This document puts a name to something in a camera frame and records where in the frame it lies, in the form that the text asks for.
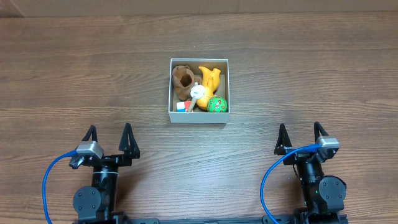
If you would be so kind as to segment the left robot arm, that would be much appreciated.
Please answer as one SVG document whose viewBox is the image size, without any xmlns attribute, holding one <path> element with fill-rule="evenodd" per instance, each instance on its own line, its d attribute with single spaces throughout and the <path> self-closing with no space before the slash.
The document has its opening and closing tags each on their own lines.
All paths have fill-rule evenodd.
<svg viewBox="0 0 398 224">
<path fill-rule="evenodd" d="M 116 212 L 118 169 L 132 165 L 140 158 L 140 150 L 131 125 L 125 124 L 119 143 L 120 154 L 106 156 L 98 143 L 96 127 L 90 126 L 85 137 L 77 145 L 69 166 L 93 168 L 91 185 L 78 189 L 73 197 L 73 208 L 78 214 L 78 223 L 130 223 L 124 212 Z"/>
</svg>

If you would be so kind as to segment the yellow rubber duck toy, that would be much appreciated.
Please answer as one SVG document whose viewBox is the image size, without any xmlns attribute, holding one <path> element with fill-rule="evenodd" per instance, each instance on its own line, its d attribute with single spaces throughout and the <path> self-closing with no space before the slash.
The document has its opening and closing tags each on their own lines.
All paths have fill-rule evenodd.
<svg viewBox="0 0 398 224">
<path fill-rule="evenodd" d="M 202 98 L 197 100 L 197 105 L 201 109 L 207 110 L 209 100 L 214 97 L 215 91 L 220 85 L 221 70 L 218 68 L 210 70 L 209 68 L 203 66 L 199 66 L 198 68 L 202 72 L 201 84 L 205 87 L 205 94 Z"/>
</svg>

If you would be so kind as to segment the brown plush toy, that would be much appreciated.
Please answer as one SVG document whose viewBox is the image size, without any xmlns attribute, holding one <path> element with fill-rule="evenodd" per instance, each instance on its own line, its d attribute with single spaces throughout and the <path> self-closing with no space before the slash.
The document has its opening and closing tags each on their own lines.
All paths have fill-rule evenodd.
<svg viewBox="0 0 398 224">
<path fill-rule="evenodd" d="M 172 82 L 178 98 L 186 101 L 195 83 L 201 84 L 202 79 L 195 76 L 188 65 L 178 65 L 172 70 Z"/>
</svg>

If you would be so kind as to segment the multicoloured puzzle cube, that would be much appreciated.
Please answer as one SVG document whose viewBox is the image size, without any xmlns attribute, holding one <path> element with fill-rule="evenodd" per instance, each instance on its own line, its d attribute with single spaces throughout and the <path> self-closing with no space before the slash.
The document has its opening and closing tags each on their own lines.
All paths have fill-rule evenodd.
<svg viewBox="0 0 398 224">
<path fill-rule="evenodd" d="M 176 103 L 177 112 L 187 112 L 190 107 L 191 101 L 181 101 Z"/>
</svg>

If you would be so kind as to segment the green numbered ball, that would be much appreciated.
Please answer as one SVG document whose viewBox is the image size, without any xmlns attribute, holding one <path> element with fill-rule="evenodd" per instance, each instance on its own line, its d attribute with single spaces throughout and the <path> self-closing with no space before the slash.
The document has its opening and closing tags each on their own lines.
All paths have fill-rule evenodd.
<svg viewBox="0 0 398 224">
<path fill-rule="evenodd" d="M 226 113 L 228 111 L 228 102 L 220 97 L 212 97 L 207 104 L 207 112 L 209 113 Z"/>
</svg>

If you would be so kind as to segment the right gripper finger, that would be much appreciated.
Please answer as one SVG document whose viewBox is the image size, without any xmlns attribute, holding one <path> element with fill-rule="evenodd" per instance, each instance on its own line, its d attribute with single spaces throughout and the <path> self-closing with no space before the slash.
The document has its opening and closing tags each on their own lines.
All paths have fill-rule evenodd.
<svg viewBox="0 0 398 224">
<path fill-rule="evenodd" d="M 328 136 L 328 133 L 324 130 L 322 125 L 316 121 L 314 122 L 314 140 L 317 141 L 320 136 Z"/>
<path fill-rule="evenodd" d="M 279 135 L 275 145 L 275 155 L 286 155 L 293 150 L 292 143 L 290 142 L 289 135 L 285 128 L 284 123 L 279 126 Z"/>
</svg>

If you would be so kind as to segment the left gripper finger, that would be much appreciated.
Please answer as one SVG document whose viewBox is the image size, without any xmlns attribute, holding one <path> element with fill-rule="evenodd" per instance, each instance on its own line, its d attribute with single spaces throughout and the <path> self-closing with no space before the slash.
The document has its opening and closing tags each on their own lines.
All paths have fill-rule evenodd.
<svg viewBox="0 0 398 224">
<path fill-rule="evenodd" d="M 85 136 L 83 137 L 82 141 L 98 141 L 96 126 L 91 125 Z"/>
<path fill-rule="evenodd" d="M 119 143 L 119 150 L 122 151 L 125 156 L 129 156 L 132 159 L 140 158 L 140 150 L 134 138 L 130 123 L 125 124 Z"/>
</svg>

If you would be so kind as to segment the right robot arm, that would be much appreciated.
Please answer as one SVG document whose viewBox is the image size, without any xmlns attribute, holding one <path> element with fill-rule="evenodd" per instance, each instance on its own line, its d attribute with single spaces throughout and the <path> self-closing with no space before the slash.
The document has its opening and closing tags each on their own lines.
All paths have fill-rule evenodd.
<svg viewBox="0 0 398 224">
<path fill-rule="evenodd" d="M 322 163 L 334 157 L 340 147 L 337 138 L 330 136 L 320 123 L 314 123 L 315 151 L 299 151 L 283 161 L 285 166 L 295 167 L 300 179 L 305 206 L 297 208 L 291 223 L 348 223 L 344 210 L 346 183 L 333 175 L 325 175 Z"/>
</svg>

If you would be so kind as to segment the white wooden rattle drum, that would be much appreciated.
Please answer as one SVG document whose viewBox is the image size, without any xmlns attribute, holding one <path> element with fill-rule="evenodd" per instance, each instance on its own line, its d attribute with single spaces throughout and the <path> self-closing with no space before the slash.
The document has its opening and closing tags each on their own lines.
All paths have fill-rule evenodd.
<svg viewBox="0 0 398 224">
<path fill-rule="evenodd" d="M 194 86 L 190 90 L 190 96 L 192 97 L 192 99 L 189 107 L 186 109 L 186 112 L 188 113 L 192 112 L 194 106 L 196 105 L 197 100 L 203 98 L 204 95 L 205 95 L 205 87 L 195 82 Z"/>
</svg>

